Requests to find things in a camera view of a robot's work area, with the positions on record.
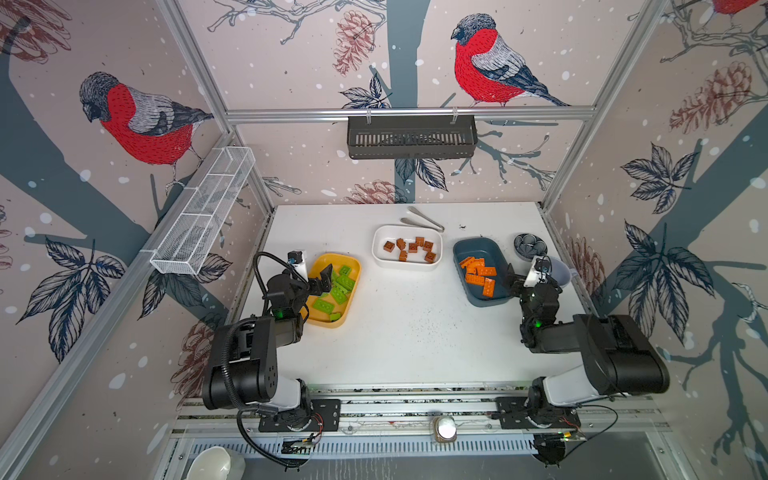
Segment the green 2x3 lego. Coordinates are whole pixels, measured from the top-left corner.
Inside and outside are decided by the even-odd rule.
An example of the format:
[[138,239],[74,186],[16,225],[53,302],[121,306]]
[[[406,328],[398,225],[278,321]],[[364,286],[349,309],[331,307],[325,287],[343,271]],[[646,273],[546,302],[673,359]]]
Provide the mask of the green 2x3 lego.
[[344,290],[349,292],[353,291],[356,285],[356,282],[346,275],[337,276],[335,279],[335,283],[340,288],[343,288]]
[[330,294],[338,305],[343,305],[348,301],[349,292],[338,285],[332,287]]

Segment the green 2x4 lego bottom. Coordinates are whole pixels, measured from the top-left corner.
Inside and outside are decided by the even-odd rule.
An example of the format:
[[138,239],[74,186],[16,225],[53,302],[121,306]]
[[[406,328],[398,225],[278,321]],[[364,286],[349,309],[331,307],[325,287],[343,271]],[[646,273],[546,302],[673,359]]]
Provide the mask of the green 2x4 lego bottom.
[[335,305],[331,302],[318,298],[313,302],[312,307],[319,312],[331,315],[334,312]]

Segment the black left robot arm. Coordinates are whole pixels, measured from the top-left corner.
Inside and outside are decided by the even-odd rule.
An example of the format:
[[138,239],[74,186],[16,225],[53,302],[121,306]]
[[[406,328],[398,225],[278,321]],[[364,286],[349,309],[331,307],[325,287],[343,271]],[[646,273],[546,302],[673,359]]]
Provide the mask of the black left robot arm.
[[328,266],[306,279],[285,264],[267,282],[255,274],[264,310],[216,330],[203,373],[207,409],[256,413],[283,429],[302,430],[313,422],[306,383],[279,373],[277,349],[300,341],[308,300],[331,291],[332,271]]

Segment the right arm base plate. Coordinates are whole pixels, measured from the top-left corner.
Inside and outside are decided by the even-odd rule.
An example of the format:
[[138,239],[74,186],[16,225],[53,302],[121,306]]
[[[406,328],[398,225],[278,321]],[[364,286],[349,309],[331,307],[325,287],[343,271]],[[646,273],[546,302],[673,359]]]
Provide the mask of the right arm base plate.
[[522,396],[497,397],[493,415],[503,430],[580,429],[575,408],[557,407],[543,400],[538,406]]

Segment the green 2x3 lego top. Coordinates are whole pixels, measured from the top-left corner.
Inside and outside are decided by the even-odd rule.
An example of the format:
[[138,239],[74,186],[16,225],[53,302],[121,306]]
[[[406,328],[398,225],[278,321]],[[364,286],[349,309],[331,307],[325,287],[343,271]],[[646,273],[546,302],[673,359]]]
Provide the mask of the green 2x3 lego top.
[[330,294],[338,305],[343,305],[348,301],[349,292],[338,285],[332,287]]

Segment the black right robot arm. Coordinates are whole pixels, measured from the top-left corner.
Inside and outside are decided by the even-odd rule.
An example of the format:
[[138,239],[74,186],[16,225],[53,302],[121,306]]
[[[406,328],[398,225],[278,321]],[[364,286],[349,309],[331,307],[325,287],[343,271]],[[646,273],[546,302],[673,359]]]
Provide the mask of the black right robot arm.
[[559,322],[558,282],[549,260],[528,274],[506,267],[503,286],[520,300],[521,343],[535,354],[578,353],[581,364],[557,375],[539,377],[519,408],[529,422],[548,427],[575,417],[577,407],[612,395],[661,394],[668,390],[668,368],[628,315],[601,318],[576,314]]

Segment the orange 2x3 lego brick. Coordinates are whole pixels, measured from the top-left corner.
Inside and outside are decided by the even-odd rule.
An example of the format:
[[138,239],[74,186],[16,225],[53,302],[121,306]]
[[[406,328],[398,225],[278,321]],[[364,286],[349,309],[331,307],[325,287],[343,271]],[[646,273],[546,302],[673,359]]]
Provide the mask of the orange 2x3 lego brick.
[[482,266],[482,267],[478,267],[476,271],[479,276],[483,276],[483,277],[494,277],[497,275],[497,271],[495,267]]

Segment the orange 2x4 lego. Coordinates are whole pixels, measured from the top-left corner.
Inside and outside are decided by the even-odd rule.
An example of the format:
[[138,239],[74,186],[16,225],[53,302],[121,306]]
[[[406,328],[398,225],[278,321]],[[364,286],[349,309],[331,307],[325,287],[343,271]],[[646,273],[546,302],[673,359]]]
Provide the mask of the orange 2x4 lego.
[[486,278],[480,275],[467,273],[465,275],[465,282],[470,285],[482,286],[485,283]]
[[476,269],[482,266],[486,266],[485,260],[483,258],[476,259],[471,265],[468,265],[466,267],[466,272],[470,274],[478,275]]

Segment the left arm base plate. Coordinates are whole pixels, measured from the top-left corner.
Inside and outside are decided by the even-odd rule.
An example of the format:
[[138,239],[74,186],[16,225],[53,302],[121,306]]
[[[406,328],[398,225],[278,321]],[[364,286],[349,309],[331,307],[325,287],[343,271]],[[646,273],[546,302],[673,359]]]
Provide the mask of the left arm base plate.
[[297,408],[278,413],[273,417],[262,417],[260,433],[320,433],[337,432],[341,416],[339,399],[313,399],[309,409]]

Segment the orange curved lego piece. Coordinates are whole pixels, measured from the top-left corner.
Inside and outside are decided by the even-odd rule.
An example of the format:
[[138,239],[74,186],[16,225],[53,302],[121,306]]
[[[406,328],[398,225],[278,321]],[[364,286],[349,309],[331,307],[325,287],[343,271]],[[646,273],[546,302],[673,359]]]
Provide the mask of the orange curved lego piece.
[[463,261],[461,261],[461,262],[460,262],[460,267],[461,267],[462,269],[464,269],[464,268],[466,268],[468,265],[471,265],[471,264],[472,264],[472,263],[473,263],[475,260],[476,260],[476,258],[475,258],[475,257],[472,257],[472,256],[470,256],[470,257],[467,257],[467,258],[465,258]]

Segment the orange 2x4 lego bottom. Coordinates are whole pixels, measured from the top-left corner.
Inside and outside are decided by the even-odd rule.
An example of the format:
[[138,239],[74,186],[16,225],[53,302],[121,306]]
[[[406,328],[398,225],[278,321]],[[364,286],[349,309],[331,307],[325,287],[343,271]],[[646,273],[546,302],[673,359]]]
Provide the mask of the orange 2x4 lego bottom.
[[485,283],[486,278],[480,275],[467,273],[465,275],[465,282],[470,285],[482,286]]

